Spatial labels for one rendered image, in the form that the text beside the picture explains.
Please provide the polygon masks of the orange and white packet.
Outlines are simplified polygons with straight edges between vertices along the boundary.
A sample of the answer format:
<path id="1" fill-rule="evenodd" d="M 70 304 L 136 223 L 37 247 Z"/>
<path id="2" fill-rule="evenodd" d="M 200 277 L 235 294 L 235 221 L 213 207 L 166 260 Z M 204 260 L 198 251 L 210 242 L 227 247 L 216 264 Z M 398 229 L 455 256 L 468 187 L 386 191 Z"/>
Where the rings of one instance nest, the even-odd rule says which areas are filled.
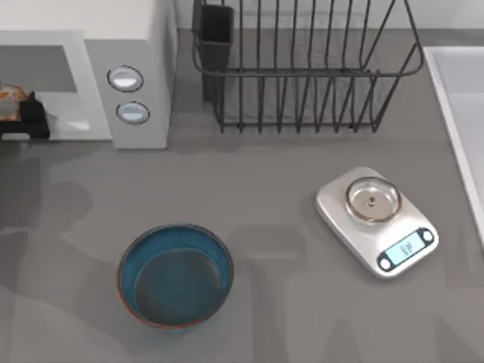
<path id="1" fill-rule="evenodd" d="M 0 86 L 0 122 L 20 121 L 20 103 L 28 99 L 18 85 Z"/>

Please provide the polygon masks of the round grey microwave knob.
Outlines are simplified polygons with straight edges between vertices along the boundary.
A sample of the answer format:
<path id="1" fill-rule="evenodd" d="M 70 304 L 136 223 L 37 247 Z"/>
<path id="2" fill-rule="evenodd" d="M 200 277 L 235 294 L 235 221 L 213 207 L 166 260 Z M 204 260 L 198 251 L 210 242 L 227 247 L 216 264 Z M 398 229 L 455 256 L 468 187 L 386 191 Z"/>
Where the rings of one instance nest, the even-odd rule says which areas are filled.
<path id="1" fill-rule="evenodd" d="M 120 92 L 136 92 L 144 84 L 140 71 L 128 65 L 122 65 L 107 72 L 109 85 Z"/>
<path id="2" fill-rule="evenodd" d="M 119 104 L 116 107 L 116 115 L 129 125 L 141 125 L 150 119 L 149 109 L 137 101 Z"/>

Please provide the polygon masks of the pale microwave oven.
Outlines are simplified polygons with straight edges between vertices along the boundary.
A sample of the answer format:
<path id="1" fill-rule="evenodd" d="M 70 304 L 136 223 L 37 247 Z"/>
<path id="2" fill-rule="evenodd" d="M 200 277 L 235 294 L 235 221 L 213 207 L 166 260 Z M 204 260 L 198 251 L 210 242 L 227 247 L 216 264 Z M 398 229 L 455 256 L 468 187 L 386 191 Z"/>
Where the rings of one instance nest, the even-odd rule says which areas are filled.
<path id="1" fill-rule="evenodd" d="M 0 86 L 36 93 L 51 140 L 165 148 L 177 51 L 173 0 L 0 0 Z M 136 92 L 109 85 L 122 65 L 141 72 Z M 130 101 L 149 109 L 147 122 L 118 118 Z"/>

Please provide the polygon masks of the black utensil holder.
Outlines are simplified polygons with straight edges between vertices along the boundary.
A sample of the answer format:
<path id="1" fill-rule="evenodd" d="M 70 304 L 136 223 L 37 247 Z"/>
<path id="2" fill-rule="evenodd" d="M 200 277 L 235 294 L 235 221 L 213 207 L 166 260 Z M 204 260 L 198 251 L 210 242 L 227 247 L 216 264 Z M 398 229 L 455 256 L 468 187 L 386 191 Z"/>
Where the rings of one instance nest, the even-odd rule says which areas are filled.
<path id="1" fill-rule="evenodd" d="M 228 69 L 231 45 L 233 44 L 234 9 L 227 5 L 211 5 L 205 0 L 194 0 L 192 31 L 201 62 L 203 100 L 216 99 L 219 78 Z"/>

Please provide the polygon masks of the blue bowl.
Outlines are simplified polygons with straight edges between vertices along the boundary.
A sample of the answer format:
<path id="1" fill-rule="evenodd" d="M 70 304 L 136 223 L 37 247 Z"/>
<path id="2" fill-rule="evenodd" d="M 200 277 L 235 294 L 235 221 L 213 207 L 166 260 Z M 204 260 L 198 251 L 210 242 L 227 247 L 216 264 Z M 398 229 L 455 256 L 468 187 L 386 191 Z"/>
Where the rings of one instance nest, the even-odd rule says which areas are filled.
<path id="1" fill-rule="evenodd" d="M 116 271 L 125 309 L 143 324 L 181 332 L 210 320 L 234 282 L 226 244 L 209 229 L 178 223 L 151 228 L 127 247 Z"/>

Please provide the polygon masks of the round glass dish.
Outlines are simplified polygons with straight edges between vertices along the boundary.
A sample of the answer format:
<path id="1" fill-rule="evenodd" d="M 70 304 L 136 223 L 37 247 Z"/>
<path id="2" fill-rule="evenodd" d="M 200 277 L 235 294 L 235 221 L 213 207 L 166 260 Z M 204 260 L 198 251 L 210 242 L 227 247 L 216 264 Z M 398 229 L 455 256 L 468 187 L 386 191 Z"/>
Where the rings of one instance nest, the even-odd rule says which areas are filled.
<path id="1" fill-rule="evenodd" d="M 345 190 L 345 205 L 356 219 L 367 223 L 386 223 L 402 208 L 398 188 L 383 177 L 366 176 L 354 180 Z"/>

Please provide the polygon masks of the white kitchen scale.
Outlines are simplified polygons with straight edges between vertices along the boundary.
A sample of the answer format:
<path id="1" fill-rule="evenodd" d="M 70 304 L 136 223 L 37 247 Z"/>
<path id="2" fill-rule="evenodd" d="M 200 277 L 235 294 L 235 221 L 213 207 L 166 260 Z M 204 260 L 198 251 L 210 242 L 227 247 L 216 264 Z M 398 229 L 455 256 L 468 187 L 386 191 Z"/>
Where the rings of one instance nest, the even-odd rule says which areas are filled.
<path id="1" fill-rule="evenodd" d="M 391 182 L 371 168 L 355 167 L 320 187 L 315 207 L 342 244 L 371 274 L 393 279 L 430 255 L 439 245 L 439 233 L 399 188 L 402 208 L 394 219 L 367 223 L 354 218 L 345 205 L 345 190 L 354 180 L 366 176 L 383 177 Z"/>

